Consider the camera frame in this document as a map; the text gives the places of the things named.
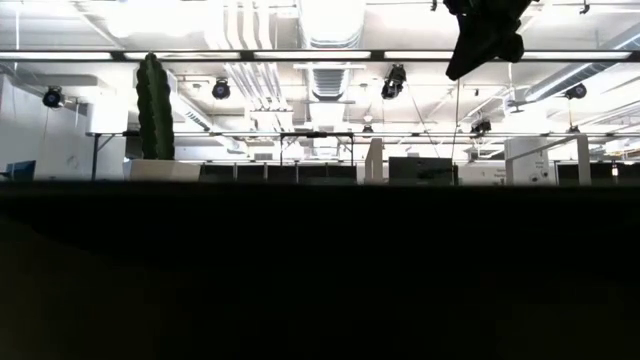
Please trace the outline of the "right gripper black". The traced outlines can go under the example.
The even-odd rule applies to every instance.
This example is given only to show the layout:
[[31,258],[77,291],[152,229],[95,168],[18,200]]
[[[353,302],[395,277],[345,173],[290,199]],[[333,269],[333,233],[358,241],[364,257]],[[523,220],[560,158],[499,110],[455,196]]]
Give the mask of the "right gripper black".
[[459,35],[446,75],[456,81],[484,63],[499,58],[518,62],[524,41],[517,33],[521,16],[533,0],[443,0],[459,25]]

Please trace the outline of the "white perforated metal rack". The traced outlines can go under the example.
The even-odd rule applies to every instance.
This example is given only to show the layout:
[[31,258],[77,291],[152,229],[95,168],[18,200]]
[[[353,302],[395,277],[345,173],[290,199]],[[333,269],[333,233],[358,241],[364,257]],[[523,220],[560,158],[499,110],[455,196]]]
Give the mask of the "white perforated metal rack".
[[[549,133],[540,135],[540,138],[555,138],[555,141],[546,142],[543,145],[530,148],[527,151],[521,151],[513,155],[505,155],[504,163],[506,170],[505,182],[507,185],[515,184],[514,163],[517,160],[531,156],[536,153],[544,152],[551,148],[575,141],[577,147],[578,158],[578,179],[581,186],[589,186],[592,184],[589,138],[585,133]],[[369,145],[369,150],[365,158],[365,182],[375,183],[382,181],[383,177],[383,143],[381,138],[373,138]]]

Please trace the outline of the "white pillar with outlets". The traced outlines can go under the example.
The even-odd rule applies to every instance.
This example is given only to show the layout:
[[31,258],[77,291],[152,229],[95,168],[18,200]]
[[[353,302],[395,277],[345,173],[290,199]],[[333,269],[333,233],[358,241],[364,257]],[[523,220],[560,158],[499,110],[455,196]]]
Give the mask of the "white pillar with outlets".
[[539,186],[551,184],[550,162],[547,150],[539,150],[528,156],[521,154],[538,149],[547,144],[540,137],[516,137],[504,142],[505,159],[517,156],[511,162],[505,162],[508,185]]

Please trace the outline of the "green cactus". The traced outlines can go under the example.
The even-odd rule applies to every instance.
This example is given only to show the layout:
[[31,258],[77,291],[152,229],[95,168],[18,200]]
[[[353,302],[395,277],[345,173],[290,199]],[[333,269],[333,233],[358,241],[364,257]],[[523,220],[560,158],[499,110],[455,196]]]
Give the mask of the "green cactus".
[[143,158],[173,160],[175,148],[171,89],[167,72],[154,53],[147,53],[139,63],[136,80]]

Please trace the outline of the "white hexagonal planter pot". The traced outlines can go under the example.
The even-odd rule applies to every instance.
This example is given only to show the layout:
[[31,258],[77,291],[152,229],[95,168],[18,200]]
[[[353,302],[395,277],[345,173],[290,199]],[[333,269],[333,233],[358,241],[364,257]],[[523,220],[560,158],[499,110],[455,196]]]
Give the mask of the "white hexagonal planter pot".
[[200,166],[174,160],[134,159],[123,164],[123,174],[130,181],[197,182]]

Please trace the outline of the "black partition screen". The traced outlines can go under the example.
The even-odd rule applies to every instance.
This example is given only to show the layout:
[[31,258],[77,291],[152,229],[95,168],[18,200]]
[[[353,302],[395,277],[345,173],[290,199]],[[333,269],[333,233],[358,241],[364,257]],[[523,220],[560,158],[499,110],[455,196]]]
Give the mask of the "black partition screen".
[[[577,164],[563,164],[556,167],[560,186],[578,186],[579,168]],[[640,186],[640,163],[590,164],[591,184],[594,186]]]
[[349,185],[357,183],[357,169],[330,164],[206,164],[200,168],[199,180],[213,183]]

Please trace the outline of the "computer monitor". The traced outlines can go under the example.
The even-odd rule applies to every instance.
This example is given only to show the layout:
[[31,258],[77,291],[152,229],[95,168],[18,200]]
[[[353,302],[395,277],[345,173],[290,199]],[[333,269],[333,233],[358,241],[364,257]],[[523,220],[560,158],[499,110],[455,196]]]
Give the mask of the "computer monitor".
[[0,176],[8,181],[33,181],[35,177],[36,161],[20,161],[8,163]]

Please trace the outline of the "silver ceiling air duct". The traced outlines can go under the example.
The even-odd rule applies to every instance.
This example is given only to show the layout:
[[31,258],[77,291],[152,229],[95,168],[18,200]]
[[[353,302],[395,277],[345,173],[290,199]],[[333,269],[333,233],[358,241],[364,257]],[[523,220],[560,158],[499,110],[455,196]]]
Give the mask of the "silver ceiling air duct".
[[364,28],[365,0],[297,0],[304,48],[356,49]]

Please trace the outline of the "white LED light bar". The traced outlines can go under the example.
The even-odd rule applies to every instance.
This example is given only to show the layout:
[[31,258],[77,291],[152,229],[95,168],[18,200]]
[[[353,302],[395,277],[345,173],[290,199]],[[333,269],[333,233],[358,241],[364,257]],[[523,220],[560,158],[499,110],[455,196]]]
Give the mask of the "white LED light bar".
[[328,60],[328,59],[368,59],[369,51],[259,51],[254,53],[260,60]]
[[196,61],[196,60],[240,60],[238,52],[124,52],[123,55],[131,60],[143,60],[147,55],[155,55],[157,59],[164,61]]
[[110,60],[108,52],[0,52],[0,59],[9,60]]
[[604,60],[621,60],[626,59],[632,54],[631,51],[577,51],[577,52],[559,52],[559,51],[541,51],[541,52],[525,52],[522,60],[543,61],[604,61]]
[[449,61],[452,51],[385,51],[384,58],[394,61]]

